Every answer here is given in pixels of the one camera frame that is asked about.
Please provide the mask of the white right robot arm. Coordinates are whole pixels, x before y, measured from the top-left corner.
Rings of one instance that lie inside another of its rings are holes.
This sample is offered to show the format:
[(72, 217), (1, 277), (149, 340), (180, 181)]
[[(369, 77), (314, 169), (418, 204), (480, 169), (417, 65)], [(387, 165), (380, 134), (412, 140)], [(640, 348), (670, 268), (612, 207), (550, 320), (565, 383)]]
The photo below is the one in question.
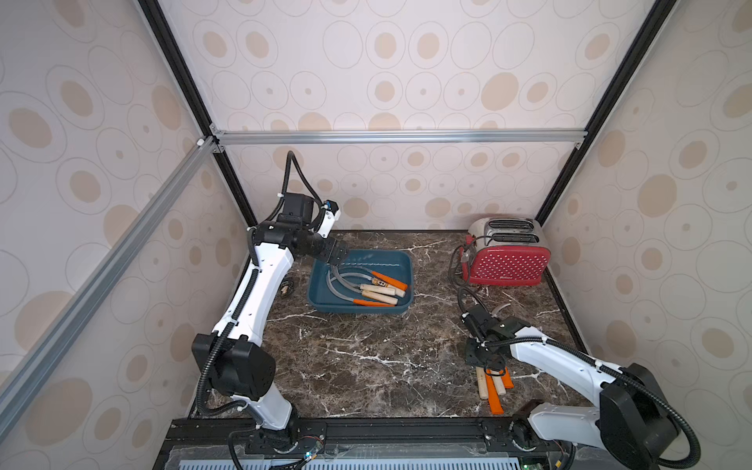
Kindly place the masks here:
[(467, 287), (457, 289), (456, 297), (470, 334), (467, 364), (495, 379), (507, 376), (508, 360), (524, 362), (589, 401), (586, 407), (529, 401), (508, 430), (518, 450), (532, 452), (545, 442), (564, 442), (567, 464), (573, 464), (579, 447), (605, 450), (628, 469), (689, 469), (699, 464), (702, 450), (696, 433), (647, 368), (604, 362), (520, 318), (496, 318)]

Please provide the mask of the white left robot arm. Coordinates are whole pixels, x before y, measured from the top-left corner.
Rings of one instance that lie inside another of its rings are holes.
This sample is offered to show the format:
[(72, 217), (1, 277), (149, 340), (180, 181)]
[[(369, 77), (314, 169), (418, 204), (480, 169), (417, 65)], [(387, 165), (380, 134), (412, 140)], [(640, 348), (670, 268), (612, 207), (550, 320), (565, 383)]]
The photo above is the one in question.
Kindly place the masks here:
[(290, 428), (293, 405), (277, 389), (275, 359), (262, 348), (269, 312), (295, 260), (336, 266), (349, 253), (330, 235), (338, 205), (321, 199), (309, 182), (305, 193), (290, 190), (291, 174), (301, 170), (296, 154), (288, 152), (277, 205), (247, 230), (248, 258), (235, 294), (213, 332), (194, 339), (200, 368), (196, 409), (203, 417), (248, 411), (266, 430)]

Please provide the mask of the red polka dot toaster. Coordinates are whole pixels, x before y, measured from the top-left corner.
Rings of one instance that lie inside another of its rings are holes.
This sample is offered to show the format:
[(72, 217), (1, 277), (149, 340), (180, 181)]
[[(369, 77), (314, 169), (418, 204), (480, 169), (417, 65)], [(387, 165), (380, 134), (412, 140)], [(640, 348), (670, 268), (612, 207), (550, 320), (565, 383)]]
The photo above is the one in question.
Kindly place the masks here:
[(550, 259), (540, 223), (525, 217), (478, 219), (459, 250), (462, 279), (476, 285), (536, 286)]

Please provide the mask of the horizontal aluminium frame bar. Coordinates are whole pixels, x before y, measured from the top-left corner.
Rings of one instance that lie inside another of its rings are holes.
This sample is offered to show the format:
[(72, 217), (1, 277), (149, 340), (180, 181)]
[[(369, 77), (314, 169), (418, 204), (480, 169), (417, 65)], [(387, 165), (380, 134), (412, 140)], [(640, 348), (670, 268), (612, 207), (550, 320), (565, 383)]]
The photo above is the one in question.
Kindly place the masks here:
[(415, 129), (339, 131), (227, 131), (217, 133), (221, 145), (370, 145), (459, 143), (582, 142), (588, 133), (577, 128)]

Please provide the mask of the diagonal aluminium frame bar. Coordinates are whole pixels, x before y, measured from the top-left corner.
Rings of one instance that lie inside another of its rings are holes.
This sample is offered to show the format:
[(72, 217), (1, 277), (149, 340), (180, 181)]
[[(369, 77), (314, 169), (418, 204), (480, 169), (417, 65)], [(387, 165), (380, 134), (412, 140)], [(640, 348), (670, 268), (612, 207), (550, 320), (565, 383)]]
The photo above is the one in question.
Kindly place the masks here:
[(217, 143), (209, 136), (193, 147), (3, 386), (2, 440), (7, 439), (127, 268), (172, 209), (205, 158), (211, 156), (215, 150)]

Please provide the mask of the wooden handled labelled sickle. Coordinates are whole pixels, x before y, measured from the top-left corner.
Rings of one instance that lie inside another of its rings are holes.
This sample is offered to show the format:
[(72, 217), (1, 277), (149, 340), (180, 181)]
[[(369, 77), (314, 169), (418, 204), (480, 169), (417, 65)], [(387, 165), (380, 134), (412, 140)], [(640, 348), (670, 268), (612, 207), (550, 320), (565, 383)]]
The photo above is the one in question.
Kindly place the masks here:
[(397, 296), (397, 297), (400, 297), (400, 298), (405, 297), (405, 290), (401, 289), (397, 285), (393, 285), (393, 284), (391, 284), (391, 283), (389, 283), (389, 282), (387, 282), (387, 281), (385, 281), (383, 279), (375, 277), (374, 275), (365, 274), (365, 273), (358, 273), (358, 272), (346, 272), (346, 273), (343, 273), (342, 276), (344, 278), (347, 278), (347, 279), (360, 278), (360, 279), (363, 279), (365, 281), (368, 281), (370, 284), (372, 284), (374, 286), (378, 286), (378, 287), (381, 287), (381, 288), (385, 288), (385, 289), (391, 290), (394, 296)]

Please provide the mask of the teal plastic storage box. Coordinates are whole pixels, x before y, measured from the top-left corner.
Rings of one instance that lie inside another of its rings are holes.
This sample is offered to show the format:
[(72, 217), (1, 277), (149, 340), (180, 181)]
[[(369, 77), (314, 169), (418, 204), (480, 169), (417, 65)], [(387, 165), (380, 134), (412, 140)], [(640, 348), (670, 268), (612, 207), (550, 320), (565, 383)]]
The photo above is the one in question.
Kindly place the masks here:
[(321, 313), (353, 313), (354, 315), (402, 315), (413, 303), (413, 267), (409, 255), (398, 251), (386, 250), (352, 250), (342, 264), (337, 266), (342, 271), (361, 266), (393, 277), (409, 286), (407, 295), (398, 299), (397, 305), (387, 305), (369, 301), (361, 295), (345, 290), (339, 284), (335, 287), (340, 293), (354, 302), (343, 300), (332, 294), (327, 287), (326, 277), (331, 266), (319, 260), (313, 265), (309, 278), (309, 304)]

